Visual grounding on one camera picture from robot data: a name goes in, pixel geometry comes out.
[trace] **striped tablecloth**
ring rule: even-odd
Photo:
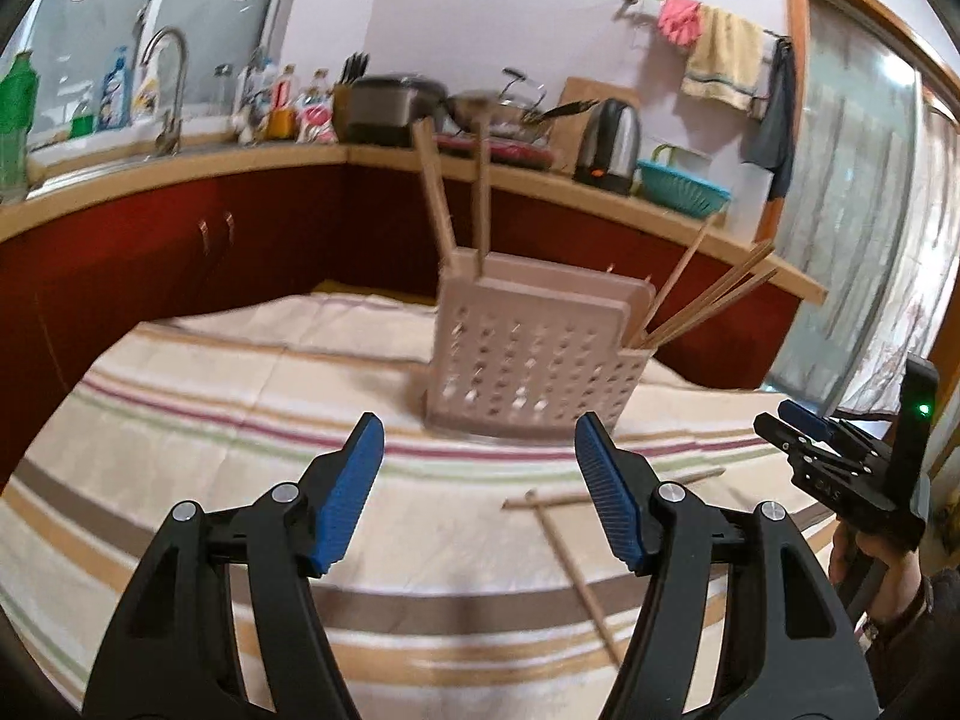
[[[432,309],[309,295],[143,324],[93,365],[0,497],[0,604],[74,702],[155,527],[184,498],[242,506],[299,478],[372,410],[387,448],[347,557],[314,587],[367,718],[596,717],[614,670],[533,514],[507,497],[584,491],[572,447],[438,437],[421,424]],[[707,502],[784,503],[821,557],[832,524],[752,432],[779,396],[707,391],[653,362],[618,445],[661,478],[700,466]],[[553,510],[625,647],[645,580],[608,549],[589,505]],[[234,602],[251,699],[269,705],[242,571]],[[709,699],[725,580],[712,583],[688,698]]]

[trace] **faucet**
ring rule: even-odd
[[[150,64],[157,53],[157,47],[160,41],[165,37],[173,38],[179,51],[179,66],[176,68],[176,90],[174,91],[174,107],[172,111],[166,111],[163,116],[163,131],[157,136],[155,141],[154,156],[168,156],[176,154],[179,151],[179,137],[181,136],[181,127],[184,121],[184,86],[186,86],[186,66],[189,60],[190,52],[186,47],[186,35],[175,26],[165,26],[157,30],[157,34],[152,36],[150,43],[147,43],[146,50],[143,52],[143,59],[140,64],[144,67]]]

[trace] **curtain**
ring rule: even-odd
[[[917,175],[891,289],[842,406],[899,410],[908,352],[929,353],[953,289],[960,252],[960,161],[957,133],[936,109],[923,107]]]
[[[829,294],[803,303],[769,383],[836,400],[895,266],[913,170],[914,71],[859,23],[810,1],[808,90],[776,251]]]

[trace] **yellow towel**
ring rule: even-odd
[[[686,62],[680,90],[741,111],[750,107],[763,60],[763,30],[720,8],[700,6],[704,31]]]

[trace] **cabinet handle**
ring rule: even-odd
[[[233,214],[229,211],[224,211],[224,221],[227,223],[227,240],[229,240],[230,245],[233,246],[233,228],[236,226],[236,223],[233,221]]]
[[[203,238],[203,256],[208,257],[210,255],[210,228],[206,224],[205,218],[198,221],[197,226],[200,228],[200,237]]]

